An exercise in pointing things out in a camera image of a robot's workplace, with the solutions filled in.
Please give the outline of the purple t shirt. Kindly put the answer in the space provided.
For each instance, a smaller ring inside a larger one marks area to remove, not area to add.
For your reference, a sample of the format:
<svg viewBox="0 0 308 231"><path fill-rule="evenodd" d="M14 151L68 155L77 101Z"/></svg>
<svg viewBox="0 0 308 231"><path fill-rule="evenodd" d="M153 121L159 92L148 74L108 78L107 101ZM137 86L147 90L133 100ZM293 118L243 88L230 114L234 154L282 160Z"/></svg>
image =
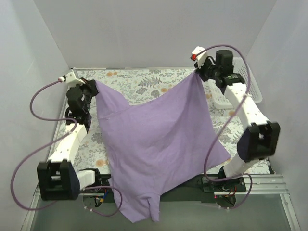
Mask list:
<svg viewBox="0 0 308 231"><path fill-rule="evenodd" d="M163 190L181 184L230 158L216 133L205 91L196 73L160 97L130 105L109 86L96 82L101 128L114 200L130 221L159 220Z"/></svg>

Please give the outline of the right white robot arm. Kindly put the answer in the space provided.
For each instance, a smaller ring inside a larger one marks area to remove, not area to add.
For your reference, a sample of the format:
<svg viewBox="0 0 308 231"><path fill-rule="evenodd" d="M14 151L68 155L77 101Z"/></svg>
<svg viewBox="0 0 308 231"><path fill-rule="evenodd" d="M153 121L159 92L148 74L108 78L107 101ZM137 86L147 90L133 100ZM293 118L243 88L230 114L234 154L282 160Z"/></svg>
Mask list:
<svg viewBox="0 0 308 231"><path fill-rule="evenodd" d="M277 122L270 122L255 104L248 93L251 78L243 78L234 71L232 51L218 50L215 58L206 52L202 47L192 51L195 71L203 82L215 82L234 107L244 128L237 143L237 155L218 174L218 187L229 191L235 186L235 178L239 178L257 162L275 154L281 128Z"/></svg>

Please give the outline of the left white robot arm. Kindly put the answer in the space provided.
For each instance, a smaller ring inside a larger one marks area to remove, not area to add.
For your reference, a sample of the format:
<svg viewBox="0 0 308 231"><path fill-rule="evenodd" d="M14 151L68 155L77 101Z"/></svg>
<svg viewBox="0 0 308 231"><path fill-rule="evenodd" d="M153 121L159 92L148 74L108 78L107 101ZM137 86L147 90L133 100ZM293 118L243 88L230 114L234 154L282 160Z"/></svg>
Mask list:
<svg viewBox="0 0 308 231"><path fill-rule="evenodd" d="M60 140L46 162L40 162L37 166L42 200L75 200L86 187L93 193L102 188L98 169L86 168L75 171L73 167L79 146L91 126L90 105L92 98L97 94L95 80L84 78L81 84L67 91L65 128L68 136Z"/></svg>

